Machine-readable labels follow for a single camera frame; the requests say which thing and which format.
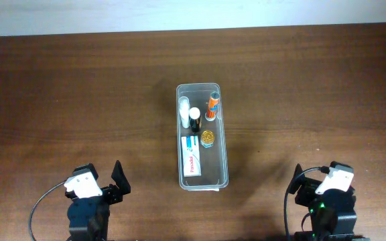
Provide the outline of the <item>white Panadol box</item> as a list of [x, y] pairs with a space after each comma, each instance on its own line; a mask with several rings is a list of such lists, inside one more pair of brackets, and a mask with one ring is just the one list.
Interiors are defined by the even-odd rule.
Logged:
[[200, 142], [198, 136], [181, 137], [184, 177], [200, 177]]

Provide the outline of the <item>small gold-lid jar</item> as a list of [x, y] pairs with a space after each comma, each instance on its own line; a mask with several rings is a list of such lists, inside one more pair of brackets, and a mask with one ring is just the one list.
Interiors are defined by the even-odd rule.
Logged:
[[204, 131], [200, 136], [200, 143], [204, 148], [212, 147], [214, 144], [215, 136], [212, 131]]

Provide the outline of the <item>dark bottle white cap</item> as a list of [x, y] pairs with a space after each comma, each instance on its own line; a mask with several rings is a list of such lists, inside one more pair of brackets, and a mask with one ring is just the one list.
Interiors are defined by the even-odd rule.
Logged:
[[189, 110], [190, 128], [193, 133], [198, 133], [201, 127], [201, 114], [197, 107], [192, 107]]

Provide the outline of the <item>orange tube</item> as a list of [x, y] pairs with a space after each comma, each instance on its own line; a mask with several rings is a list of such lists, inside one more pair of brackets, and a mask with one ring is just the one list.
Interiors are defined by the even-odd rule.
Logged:
[[220, 104], [220, 94], [218, 92], [212, 92], [208, 101], [208, 108], [206, 111], [206, 120], [213, 121], [216, 118], [216, 112]]

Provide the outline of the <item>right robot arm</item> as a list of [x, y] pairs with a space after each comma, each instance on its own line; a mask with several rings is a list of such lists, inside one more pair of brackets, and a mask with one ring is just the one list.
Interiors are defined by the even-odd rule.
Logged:
[[[284, 195], [283, 218], [288, 240], [354, 240], [357, 221], [355, 189], [351, 186], [353, 168], [333, 161], [329, 166], [302, 169], [296, 165], [294, 176]], [[312, 229], [290, 234], [287, 220], [288, 195], [295, 203], [307, 207], [304, 216], [311, 220]]]

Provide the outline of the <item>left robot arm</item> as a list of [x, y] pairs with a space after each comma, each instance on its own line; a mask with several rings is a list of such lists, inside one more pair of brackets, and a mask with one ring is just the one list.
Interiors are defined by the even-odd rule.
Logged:
[[65, 196], [72, 200], [67, 217], [70, 241], [99, 241], [108, 236], [110, 206], [123, 201], [131, 186], [120, 161], [115, 162], [111, 178], [114, 184], [99, 187], [99, 175], [92, 163], [77, 167], [64, 182]]

